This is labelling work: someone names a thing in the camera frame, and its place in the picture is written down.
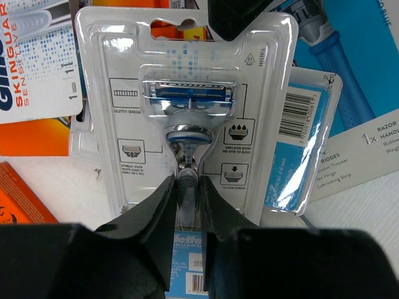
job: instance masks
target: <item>white surface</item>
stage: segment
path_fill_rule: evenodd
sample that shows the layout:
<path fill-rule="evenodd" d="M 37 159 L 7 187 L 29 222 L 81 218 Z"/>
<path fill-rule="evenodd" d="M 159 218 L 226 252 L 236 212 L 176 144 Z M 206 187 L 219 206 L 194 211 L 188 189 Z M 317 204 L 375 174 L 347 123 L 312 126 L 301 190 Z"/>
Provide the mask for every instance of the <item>white surface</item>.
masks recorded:
<path fill-rule="evenodd" d="M 2 158 L 39 196 L 60 222 L 91 229 L 111 220 L 98 166 L 70 158 Z M 313 202 L 306 217 L 316 227 L 358 228 L 371 234 L 387 253 L 399 277 L 399 171 Z M 303 227 L 298 219 L 263 214 L 269 227 Z"/>

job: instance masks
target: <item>blue dot pattern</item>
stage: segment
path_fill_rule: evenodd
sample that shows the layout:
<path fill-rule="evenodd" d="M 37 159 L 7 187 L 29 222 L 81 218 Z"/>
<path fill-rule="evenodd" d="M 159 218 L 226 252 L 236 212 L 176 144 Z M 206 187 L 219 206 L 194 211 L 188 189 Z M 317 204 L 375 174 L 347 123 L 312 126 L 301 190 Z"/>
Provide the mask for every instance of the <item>blue dot pattern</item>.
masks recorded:
<path fill-rule="evenodd" d="M 10 0 L 6 9 L 11 19 L 14 12 L 37 9 L 52 2 L 54 0 Z M 16 52 L 19 53 L 17 66 L 23 66 L 27 81 L 64 77 L 63 64 L 73 62 L 77 69 L 72 21 L 65 28 L 17 41 Z"/>

